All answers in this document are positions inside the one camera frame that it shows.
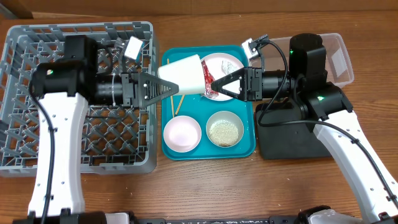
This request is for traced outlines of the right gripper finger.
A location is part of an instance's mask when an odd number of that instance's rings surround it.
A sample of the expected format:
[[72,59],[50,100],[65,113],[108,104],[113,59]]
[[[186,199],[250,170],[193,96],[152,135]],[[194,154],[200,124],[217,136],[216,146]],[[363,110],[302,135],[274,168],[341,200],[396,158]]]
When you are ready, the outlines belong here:
[[218,93],[230,96],[234,99],[237,99],[240,101],[246,101],[246,89],[245,89],[244,85],[242,85],[238,81],[233,81],[233,82],[231,82],[231,84],[233,85],[232,90],[226,88],[226,86],[229,85],[229,83],[214,81],[211,83],[211,89]]
[[214,81],[214,84],[217,86],[225,86],[232,82],[238,81],[240,85],[244,85],[246,83],[246,72],[247,67],[240,68],[239,70],[230,73],[224,77],[221,77]]

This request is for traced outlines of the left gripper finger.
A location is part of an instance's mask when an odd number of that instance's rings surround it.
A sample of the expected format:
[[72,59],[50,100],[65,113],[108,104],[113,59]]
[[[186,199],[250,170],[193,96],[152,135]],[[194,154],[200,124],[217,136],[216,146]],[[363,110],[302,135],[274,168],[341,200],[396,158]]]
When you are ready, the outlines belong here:
[[140,73],[138,75],[138,82],[145,88],[151,88],[153,90],[173,90],[174,84],[163,80],[157,76],[150,75],[148,73]]
[[179,86],[171,82],[145,82],[144,84],[138,84],[139,107],[146,108],[156,104],[158,101],[176,95],[178,92]]

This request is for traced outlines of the red snack wrapper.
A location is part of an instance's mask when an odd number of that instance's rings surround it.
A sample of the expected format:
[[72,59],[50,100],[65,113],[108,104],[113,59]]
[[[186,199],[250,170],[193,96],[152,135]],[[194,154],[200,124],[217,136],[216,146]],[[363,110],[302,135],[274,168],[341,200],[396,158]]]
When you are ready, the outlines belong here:
[[207,98],[215,98],[218,96],[218,92],[211,89],[211,83],[215,80],[213,75],[210,73],[206,62],[201,62],[204,77],[205,77],[205,93],[204,96]]

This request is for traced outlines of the white napkin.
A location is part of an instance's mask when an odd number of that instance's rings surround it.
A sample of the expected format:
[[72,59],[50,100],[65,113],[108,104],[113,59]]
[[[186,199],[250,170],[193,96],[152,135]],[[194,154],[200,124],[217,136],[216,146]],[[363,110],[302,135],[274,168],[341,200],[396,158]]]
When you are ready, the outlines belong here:
[[231,63],[228,60],[223,60],[221,63],[221,71],[225,75],[229,75],[230,73],[233,73],[235,71],[239,70],[239,67],[236,66],[235,64]]

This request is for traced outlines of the white paper cup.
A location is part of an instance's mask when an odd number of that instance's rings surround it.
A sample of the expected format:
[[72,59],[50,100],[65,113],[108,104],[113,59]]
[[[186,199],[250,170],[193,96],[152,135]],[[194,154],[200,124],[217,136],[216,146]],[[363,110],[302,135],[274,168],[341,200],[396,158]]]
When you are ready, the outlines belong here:
[[178,85],[177,95],[205,93],[205,75],[198,55],[192,55],[158,69],[159,78]]

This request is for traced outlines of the metal bowl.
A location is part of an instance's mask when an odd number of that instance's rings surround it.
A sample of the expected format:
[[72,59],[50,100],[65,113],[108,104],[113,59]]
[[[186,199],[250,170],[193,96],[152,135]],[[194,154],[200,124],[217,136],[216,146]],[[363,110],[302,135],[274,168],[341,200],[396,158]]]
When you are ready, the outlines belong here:
[[244,125],[233,112],[219,111],[210,116],[206,123],[208,139],[218,147],[233,147],[242,140]]

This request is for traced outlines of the white rice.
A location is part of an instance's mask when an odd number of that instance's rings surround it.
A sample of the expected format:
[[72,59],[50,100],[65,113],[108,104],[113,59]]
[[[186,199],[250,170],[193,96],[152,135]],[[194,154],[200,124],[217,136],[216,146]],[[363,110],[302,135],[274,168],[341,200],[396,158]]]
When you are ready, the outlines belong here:
[[215,121],[209,129],[209,139],[221,147],[229,147],[239,139],[238,127],[227,120]]

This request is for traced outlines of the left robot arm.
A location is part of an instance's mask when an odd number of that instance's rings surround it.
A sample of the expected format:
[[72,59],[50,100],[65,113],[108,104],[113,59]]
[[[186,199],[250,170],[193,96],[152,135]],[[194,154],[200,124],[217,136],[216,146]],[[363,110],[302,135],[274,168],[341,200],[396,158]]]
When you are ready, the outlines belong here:
[[91,105],[144,109],[176,94],[177,84],[148,73],[98,70],[103,46],[70,35],[64,55],[41,63],[28,91],[39,110],[39,152],[27,223],[106,223],[103,212],[85,212],[81,189],[81,140]]

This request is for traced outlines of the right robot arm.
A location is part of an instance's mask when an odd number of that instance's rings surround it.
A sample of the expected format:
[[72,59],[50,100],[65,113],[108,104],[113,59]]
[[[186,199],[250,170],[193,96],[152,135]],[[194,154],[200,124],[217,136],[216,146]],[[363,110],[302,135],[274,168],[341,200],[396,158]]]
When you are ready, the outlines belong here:
[[328,152],[356,197],[361,217],[320,205],[301,211],[297,223],[396,223],[397,181],[364,135],[353,105],[327,80],[326,48],[318,34],[291,37],[284,69],[244,67],[215,80],[211,89],[241,101],[258,101],[257,132],[265,159],[289,149]]

